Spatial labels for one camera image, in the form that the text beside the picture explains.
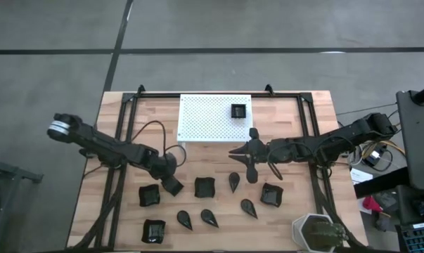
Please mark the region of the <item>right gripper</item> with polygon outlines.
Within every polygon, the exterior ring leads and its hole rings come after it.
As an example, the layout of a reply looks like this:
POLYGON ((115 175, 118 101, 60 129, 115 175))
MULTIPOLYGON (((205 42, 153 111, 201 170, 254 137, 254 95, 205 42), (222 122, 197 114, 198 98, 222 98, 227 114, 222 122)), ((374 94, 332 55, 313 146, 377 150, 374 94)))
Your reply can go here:
POLYGON ((246 179, 249 183, 256 183, 258 172, 255 168, 257 163, 265 163, 268 148, 259 139, 259 132, 256 128, 249 130, 250 140, 239 148, 229 151, 229 158, 244 164, 247 167, 246 179))

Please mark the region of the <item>wavy square black plate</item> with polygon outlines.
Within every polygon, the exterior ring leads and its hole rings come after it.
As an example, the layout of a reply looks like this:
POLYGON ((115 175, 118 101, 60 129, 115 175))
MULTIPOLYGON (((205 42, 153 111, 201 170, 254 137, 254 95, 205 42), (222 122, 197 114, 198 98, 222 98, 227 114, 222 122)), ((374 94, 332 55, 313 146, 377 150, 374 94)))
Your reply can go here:
POLYGON ((146 244, 162 244, 165 237, 166 222, 163 220, 146 219, 143 224, 141 241, 146 244))
POLYGON ((283 189, 280 186, 265 183, 262 186, 260 201, 266 205, 280 207, 283 199, 283 189))
POLYGON ((214 187, 215 179, 212 177, 197 177, 195 179, 195 197, 197 198, 213 198, 215 195, 214 187))
POLYGON ((139 188, 139 205, 149 207, 160 203, 160 191, 158 184, 151 184, 139 188))

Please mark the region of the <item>teardrop black plate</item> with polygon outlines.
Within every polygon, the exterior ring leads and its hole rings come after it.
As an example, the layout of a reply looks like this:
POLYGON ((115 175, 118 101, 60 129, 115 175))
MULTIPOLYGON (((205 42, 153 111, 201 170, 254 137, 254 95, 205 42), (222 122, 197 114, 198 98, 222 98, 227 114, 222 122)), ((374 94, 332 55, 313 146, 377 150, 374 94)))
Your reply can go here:
POLYGON ((183 227, 189 229, 190 231, 193 230, 191 218, 187 211, 184 211, 184 210, 179 211, 177 213, 176 219, 183 227))
POLYGON ((209 224, 215 228, 219 227, 217 219, 211 210, 203 209, 200 213, 200 217, 206 224, 209 224))
POLYGON ((234 193, 238 187, 240 182, 240 176, 237 172, 231 172, 229 174, 229 185, 231 188, 231 192, 234 193))
POLYGON ((254 204, 252 203, 251 200, 249 200, 249 199, 241 200, 240 207, 246 214, 250 215, 251 217, 253 217, 255 219, 258 219, 255 206, 254 206, 254 204))

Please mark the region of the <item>small square black plate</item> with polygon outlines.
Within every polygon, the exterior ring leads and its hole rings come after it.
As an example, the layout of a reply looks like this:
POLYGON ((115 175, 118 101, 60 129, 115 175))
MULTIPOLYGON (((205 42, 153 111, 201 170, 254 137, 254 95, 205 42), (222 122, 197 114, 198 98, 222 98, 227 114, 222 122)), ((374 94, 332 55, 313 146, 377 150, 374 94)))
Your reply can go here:
POLYGON ((231 117, 234 119, 246 118, 246 104, 232 104, 231 117))

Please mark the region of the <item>white perforated metal shelf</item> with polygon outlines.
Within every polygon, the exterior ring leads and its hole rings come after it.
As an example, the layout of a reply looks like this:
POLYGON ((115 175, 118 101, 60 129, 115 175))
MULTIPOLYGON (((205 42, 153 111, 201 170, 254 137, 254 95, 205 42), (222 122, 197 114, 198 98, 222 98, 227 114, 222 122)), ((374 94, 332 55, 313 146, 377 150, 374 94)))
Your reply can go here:
POLYGON ((252 96, 245 94, 180 95, 177 142, 245 143, 253 127, 252 96), (246 118, 231 117, 232 104, 246 104, 246 118))

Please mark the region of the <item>white hexagonal plant pot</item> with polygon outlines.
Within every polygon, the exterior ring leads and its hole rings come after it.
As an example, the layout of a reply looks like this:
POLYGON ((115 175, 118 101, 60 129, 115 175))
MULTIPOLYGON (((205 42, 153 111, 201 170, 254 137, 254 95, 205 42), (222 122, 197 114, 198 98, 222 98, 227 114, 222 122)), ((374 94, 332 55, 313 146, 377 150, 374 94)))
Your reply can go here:
POLYGON ((304 250, 307 250, 310 253, 333 253, 336 247, 328 247, 324 249, 311 248, 304 237, 305 227, 311 225, 317 221, 325 221, 329 223, 334 223, 328 215, 325 214, 305 214, 300 218, 296 219, 292 223, 292 239, 304 250))

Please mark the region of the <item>green cactus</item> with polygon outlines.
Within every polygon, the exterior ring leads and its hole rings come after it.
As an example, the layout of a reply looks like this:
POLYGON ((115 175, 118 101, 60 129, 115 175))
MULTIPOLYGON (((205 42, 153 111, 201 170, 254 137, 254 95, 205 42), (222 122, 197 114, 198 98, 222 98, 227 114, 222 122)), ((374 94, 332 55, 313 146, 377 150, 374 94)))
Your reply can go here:
POLYGON ((339 223, 317 221, 307 225, 304 237, 311 248, 337 247, 348 239, 344 227, 339 223))

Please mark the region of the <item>white paper sheet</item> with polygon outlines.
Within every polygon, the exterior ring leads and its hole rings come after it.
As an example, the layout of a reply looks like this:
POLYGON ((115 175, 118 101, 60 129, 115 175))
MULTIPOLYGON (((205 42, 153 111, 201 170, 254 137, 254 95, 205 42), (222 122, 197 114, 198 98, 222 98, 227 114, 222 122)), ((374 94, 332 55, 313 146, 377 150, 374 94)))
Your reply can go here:
POLYGON ((366 173, 364 171, 352 168, 350 170, 350 176, 352 179, 352 183, 354 185, 358 184, 358 183, 363 183, 365 181, 370 181, 373 179, 373 175, 370 173, 366 173))

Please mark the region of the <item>silver power adapter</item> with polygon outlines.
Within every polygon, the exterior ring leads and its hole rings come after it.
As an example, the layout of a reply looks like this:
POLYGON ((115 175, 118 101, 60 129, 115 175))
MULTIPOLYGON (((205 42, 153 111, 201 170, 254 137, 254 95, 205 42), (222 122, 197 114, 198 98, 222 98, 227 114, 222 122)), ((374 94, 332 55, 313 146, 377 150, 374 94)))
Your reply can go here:
POLYGON ((379 163, 383 154, 383 150, 372 150, 363 156, 362 162, 367 166, 374 167, 377 163, 379 163))

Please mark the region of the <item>red floor object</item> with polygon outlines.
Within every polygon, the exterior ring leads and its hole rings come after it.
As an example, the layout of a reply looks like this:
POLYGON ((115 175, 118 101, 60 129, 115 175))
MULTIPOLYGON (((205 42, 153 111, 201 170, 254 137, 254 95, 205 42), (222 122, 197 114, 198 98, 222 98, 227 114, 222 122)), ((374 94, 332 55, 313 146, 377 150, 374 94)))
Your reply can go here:
POLYGON ((368 196, 363 199, 361 202, 362 211, 368 214, 372 214, 373 212, 381 213, 383 208, 376 202, 374 197, 368 196))

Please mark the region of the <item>black beam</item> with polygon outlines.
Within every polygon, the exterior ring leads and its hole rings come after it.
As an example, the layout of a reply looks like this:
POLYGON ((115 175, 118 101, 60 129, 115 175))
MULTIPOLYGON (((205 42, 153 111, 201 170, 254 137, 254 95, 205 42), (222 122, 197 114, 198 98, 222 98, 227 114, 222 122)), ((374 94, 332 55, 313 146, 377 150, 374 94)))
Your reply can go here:
POLYGON ((409 185, 409 172, 406 167, 397 169, 388 174, 375 177, 354 185, 356 197, 358 199, 376 194, 385 190, 393 189, 400 185, 409 185))

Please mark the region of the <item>backlit keyboard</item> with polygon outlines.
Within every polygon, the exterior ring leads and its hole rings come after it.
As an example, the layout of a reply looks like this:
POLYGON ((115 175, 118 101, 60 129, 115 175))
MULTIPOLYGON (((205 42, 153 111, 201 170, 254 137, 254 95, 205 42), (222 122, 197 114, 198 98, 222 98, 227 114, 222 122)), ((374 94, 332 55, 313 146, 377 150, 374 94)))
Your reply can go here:
POLYGON ((406 253, 424 253, 424 223, 395 226, 399 248, 406 253))

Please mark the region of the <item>black aluminium table frame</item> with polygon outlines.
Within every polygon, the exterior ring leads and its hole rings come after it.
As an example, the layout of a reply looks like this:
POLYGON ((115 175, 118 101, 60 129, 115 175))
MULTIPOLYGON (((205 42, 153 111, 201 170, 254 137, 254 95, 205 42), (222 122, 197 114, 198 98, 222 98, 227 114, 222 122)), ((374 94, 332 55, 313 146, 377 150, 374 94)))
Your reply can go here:
MULTIPOLYGON (((114 135, 117 128, 123 93, 132 91, 106 92, 101 101, 98 130, 114 135)), ((180 94, 205 93, 190 92, 143 92, 136 104, 134 131, 146 122, 158 120, 165 125, 167 145, 177 144, 180 94)), ((338 127, 333 102, 329 91, 309 91, 314 102, 318 124, 316 131, 311 123, 309 106, 303 104, 301 116, 298 108, 299 94, 293 97, 280 97, 281 93, 303 93, 307 91, 277 91, 270 96, 266 91, 215 91, 211 94, 253 93, 261 97, 253 98, 253 123, 264 142, 272 138, 297 137, 302 135, 306 117, 308 134, 324 133, 338 127)), ((177 169, 176 177, 184 185, 181 192, 173 197, 163 188, 160 189, 161 202, 151 207, 139 206, 139 188, 156 184, 146 171, 128 167, 124 180, 124 192, 120 207, 119 221, 114 249, 124 251, 246 251, 295 250, 299 247, 292 239, 292 222, 308 213, 316 213, 311 176, 307 163, 277 165, 283 175, 278 180, 265 164, 258 164, 258 182, 248 183, 245 166, 228 158, 228 151, 242 143, 185 143, 186 163, 177 169), (229 185, 229 174, 235 171, 240 175, 240 183, 234 193, 229 185), (194 181, 199 177, 215 178, 216 193, 213 198, 194 197, 194 181), (264 183, 280 186, 283 199, 280 207, 260 202, 264 183), (240 208, 242 199, 251 200, 258 219, 246 214, 240 208), (216 228, 200 218, 203 209, 210 209, 218 221, 216 228), (178 211, 187 211, 193 230, 183 227, 176 219, 178 211), (162 244, 146 244, 141 241, 143 223, 146 219, 166 222, 165 238, 162 244)), ((346 164, 332 168, 331 190, 338 215, 356 239, 367 245, 368 241, 357 207, 352 179, 346 164)), ((66 246, 75 246, 97 219, 103 194, 107 169, 100 169, 88 175, 81 184, 75 215, 66 246)))

